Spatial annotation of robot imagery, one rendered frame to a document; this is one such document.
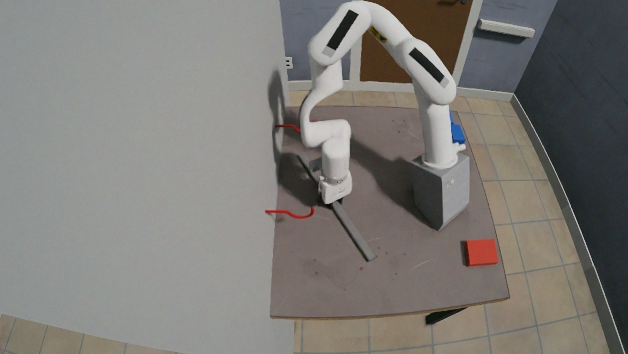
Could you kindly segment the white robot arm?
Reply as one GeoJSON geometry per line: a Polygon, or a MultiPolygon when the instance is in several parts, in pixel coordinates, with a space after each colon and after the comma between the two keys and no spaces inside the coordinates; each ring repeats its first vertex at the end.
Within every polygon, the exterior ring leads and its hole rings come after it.
{"type": "Polygon", "coordinates": [[[455,98],[456,85],[439,57],[382,6],[352,1],[339,7],[318,36],[311,38],[307,48],[312,88],[300,107],[301,138],[307,148],[322,147],[322,156],[309,162],[312,172],[321,170],[319,180],[333,185],[347,179],[350,125],[343,119],[309,122],[309,114],[318,102],[342,89],[341,58],[366,30],[414,80],[425,145],[422,163],[436,170],[453,166],[458,151],[466,148],[464,144],[451,145],[448,104],[455,98]]]}

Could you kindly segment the white wall panel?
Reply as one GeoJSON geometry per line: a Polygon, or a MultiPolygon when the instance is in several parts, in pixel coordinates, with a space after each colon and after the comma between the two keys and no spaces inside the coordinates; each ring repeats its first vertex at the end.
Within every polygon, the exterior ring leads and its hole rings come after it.
{"type": "Polygon", "coordinates": [[[293,354],[293,320],[270,318],[265,213],[291,106],[279,6],[0,0],[1,314],[293,354]]]}

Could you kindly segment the red flat square block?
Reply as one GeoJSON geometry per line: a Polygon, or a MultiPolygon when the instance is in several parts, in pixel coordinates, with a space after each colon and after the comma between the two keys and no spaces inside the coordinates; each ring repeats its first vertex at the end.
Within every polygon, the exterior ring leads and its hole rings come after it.
{"type": "Polygon", "coordinates": [[[495,239],[467,240],[465,252],[467,267],[498,263],[495,239]]]}

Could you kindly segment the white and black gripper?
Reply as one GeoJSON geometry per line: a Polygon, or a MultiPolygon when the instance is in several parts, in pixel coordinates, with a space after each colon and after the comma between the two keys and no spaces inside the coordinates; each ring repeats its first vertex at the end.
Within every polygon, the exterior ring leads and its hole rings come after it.
{"type": "Polygon", "coordinates": [[[325,180],[319,180],[319,196],[317,197],[316,202],[318,204],[322,202],[325,203],[330,210],[333,209],[333,203],[331,202],[338,200],[338,202],[342,205],[343,196],[349,194],[352,190],[352,180],[349,170],[345,181],[345,183],[343,182],[341,184],[333,185],[327,183],[325,180]]]}

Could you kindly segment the blue rectangular block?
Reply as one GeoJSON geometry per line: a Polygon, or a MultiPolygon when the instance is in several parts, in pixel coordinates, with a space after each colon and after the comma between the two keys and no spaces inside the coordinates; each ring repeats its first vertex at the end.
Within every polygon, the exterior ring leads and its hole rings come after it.
{"type": "Polygon", "coordinates": [[[451,124],[451,135],[452,135],[452,144],[453,143],[459,143],[459,145],[464,144],[465,137],[463,135],[460,125],[451,124]]]}

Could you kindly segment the grey long bar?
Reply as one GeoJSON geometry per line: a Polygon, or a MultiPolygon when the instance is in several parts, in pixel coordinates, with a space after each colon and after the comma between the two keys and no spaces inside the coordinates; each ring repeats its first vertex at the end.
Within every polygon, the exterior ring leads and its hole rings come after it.
{"type": "MultiPolygon", "coordinates": [[[[309,174],[311,175],[311,177],[313,178],[313,180],[315,181],[315,183],[317,184],[317,186],[319,186],[319,176],[321,175],[318,173],[318,171],[314,173],[312,172],[312,170],[309,167],[310,159],[307,157],[305,152],[299,154],[298,157],[303,163],[303,165],[305,166],[305,168],[307,169],[307,171],[309,172],[309,174]]],[[[341,222],[343,223],[343,225],[345,226],[345,228],[347,229],[347,231],[349,232],[349,234],[351,235],[351,237],[353,238],[353,240],[355,241],[355,243],[357,244],[357,246],[359,247],[359,249],[365,256],[365,258],[368,260],[368,262],[375,259],[376,258],[375,254],[373,253],[369,245],[366,243],[366,241],[364,240],[364,238],[362,237],[362,235],[360,234],[360,232],[358,231],[354,223],[351,221],[351,219],[349,218],[349,216],[347,215],[347,213],[345,212],[341,204],[338,202],[338,200],[332,203],[333,203],[333,210],[335,211],[335,213],[337,214],[337,216],[339,217],[339,219],[341,220],[341,222]]]]}

